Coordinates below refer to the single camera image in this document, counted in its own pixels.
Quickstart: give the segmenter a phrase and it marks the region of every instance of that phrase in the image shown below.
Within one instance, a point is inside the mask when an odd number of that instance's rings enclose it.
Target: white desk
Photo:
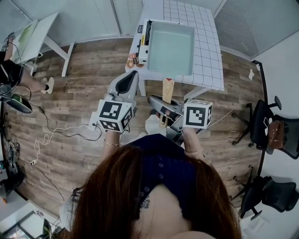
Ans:
[[[195,28],[194,66],[192,76],[177,76],[176,82],[196,85],[197,87],[184,96],[196,97],[210,89],[224,90],[222,59],[219,40],[211,10],[173,0],[144,0],[143,10],[138,25],[143,25],[145,19],[167,20],[185,24]],[[132,58],[138,52],[139,40],[142,34],[136,33],[130,49],[126,72],[139,72],[139,90],[146,96],[144,80],[163,80],[163,74],[147,70],[146,65],[134,65]]]
[[[66,75],[67,67],[69,64],[70,57],[71,57],[71,52],[73,50],[75,43],[72,42],[70,44],[68,53],[65,53],[59,47],[59,45],[48,36],[48,32],[49,32],[53,22],[55,21],[57,15],[58,15],[58,13],[55,13],[49,17],[46,17],[43,20],[40,20],[37,23],[36,28],[34,29],[32,36],[31,36],[27,46],[25,47],[23,54],[21,55],[21,59],[18,58],[17,60],[14,61],[16,64],[25,63],[27,66],[31,67],[31,75],[33,75],[33,73],[36,72],[37,65],[33,64],[31,62],[28,62],[28,63],[26,63],[26,62],[31,59],[34,59],[38,56],[43,43],[45,43],[48,47],[50,47],[53,51],[55,51],[57,54],[59,54],[65,60],[64,67],[62,70],[62,77],[65,77],[65,75]]]

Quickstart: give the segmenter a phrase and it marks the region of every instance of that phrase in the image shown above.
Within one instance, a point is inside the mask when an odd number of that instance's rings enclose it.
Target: black office chair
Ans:
[[[254,112],[252,109],[252,104],[247,104],[246,107],[250,109],[249,121],[234,113],[232,114],[232,117],[238,118],[247,125],[247,129],[237,141],[232,142],[232,145],[237,145],[250,132],[251,143],[248,145],[248,147],[252,147],[254,144],[256,144],[257,149],[272,154],[273,149],[268,147],[268,136],[265,134],[265,129],[268,127],[270,118],[273,121],[282,120],[285,122],[285,126],[288,127],[288,131],[285,131],[286,137],[284,146],[279,150],[285,152],[291,158],[297,159],[299,157],[299,119],[288,119],[279,115],[274,115],[270,108],[277,106],[280,110],[282,109],[279,98],[275,96],[274,100],[275,103],[267,105],[263,100],[260,99]]]
[[[257,212],[255,209],[260,202],[279,212],[284,212],[292,210],[299,199],[296,183],[277,183],[271,177],[258,176],[244,188],[240,217],[243,218],[247,211],[252,210],[254,216],[250,220],[261,215],[262,211]]]

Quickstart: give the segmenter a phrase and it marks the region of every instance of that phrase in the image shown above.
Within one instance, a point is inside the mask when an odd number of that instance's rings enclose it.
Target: desk leg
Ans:
[[[30,75],[33,76],[33,74],[37,70],[37,64],[33,64],[32,62],[27,62],[25,63],[25,65],[31,68]]]
[[[48,47],[50,47],[53,51],[55,51],[57,54],[59,54],[65,60],[64,67],[63,67],[63,70],[62,70],[62,77],[65,77],[67,67],[69,65],[69,61],[70,61],[70,58],[71,58],[71,52],[73,51],[75,43],[72,42],[70,44],[70,47],[69,47],[69,50],[68,50],[67,53],[64,50],[62,50],[60,48],[60,46],[55,41],[53,41],[51,38],[49,38],[48,36],[45,37],[44,43]]]
[[[144,80],[139,79],[138,86],[141,96],[146,96]]]
[[[184,100],[190,98],[194,98],[197,97],[205,92],[207,92],[208,90],[210,90],[210,88],[206,88],[206,87],[202,87],[202,86],[197,86],[195,87],[192,91],[190,91],[189,93],[184,95]]]

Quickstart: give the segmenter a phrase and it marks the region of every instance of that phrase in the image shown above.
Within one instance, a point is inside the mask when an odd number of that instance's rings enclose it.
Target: white slipper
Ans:
[[[54,87],[54,82],[55,82],[54,78],[53,78],[53,77],[50,77],[48,83],[46,84],[46,85],[49,87],[48,90],[46,90],[46,92],[47,92],[48,94],[52,94],[52,92],[53,92],[53,87]]]
[[[42,83],[47,84],[47,83],[48,83],[48,79],[45,77],[44,79],[42,79]]]

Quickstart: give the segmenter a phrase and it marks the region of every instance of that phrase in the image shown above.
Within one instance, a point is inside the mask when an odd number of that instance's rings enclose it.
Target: person's leg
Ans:
[[[24,69],[21,78],[21,84],[27,85],[32,92],[42,91],[44,94],[47,92],[49,94],[53,91],[54,78],[51,77],[48,83],[38,82],[29,74],[29,72]]]

